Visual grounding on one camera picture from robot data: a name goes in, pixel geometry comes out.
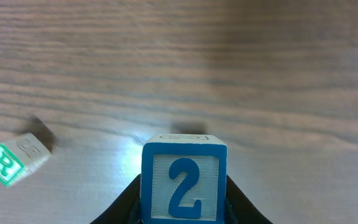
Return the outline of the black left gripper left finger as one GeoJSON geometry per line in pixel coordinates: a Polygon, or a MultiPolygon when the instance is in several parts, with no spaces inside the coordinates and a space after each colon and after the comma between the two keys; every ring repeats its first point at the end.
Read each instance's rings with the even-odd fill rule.
{"type": "Polygon", "coordinates": [[[91,224],[141,224],[139,174],[91,224]]]}

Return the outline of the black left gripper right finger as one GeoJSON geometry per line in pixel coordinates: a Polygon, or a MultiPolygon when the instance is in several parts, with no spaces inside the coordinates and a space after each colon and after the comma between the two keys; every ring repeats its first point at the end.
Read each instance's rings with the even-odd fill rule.
{"type": "Polygon", "coordinates": [[[226,181],[225,223],[272,224],[229,176],[226,181]]]}

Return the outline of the blue number 2 block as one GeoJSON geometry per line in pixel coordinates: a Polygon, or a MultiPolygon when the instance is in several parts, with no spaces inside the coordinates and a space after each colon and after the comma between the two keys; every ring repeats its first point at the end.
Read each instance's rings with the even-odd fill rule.
{"type": "Polygon", "coordinates": [[[227,146],[213,135],[158,134],[142,149],[143,223],[224,223],[227,146]]]}

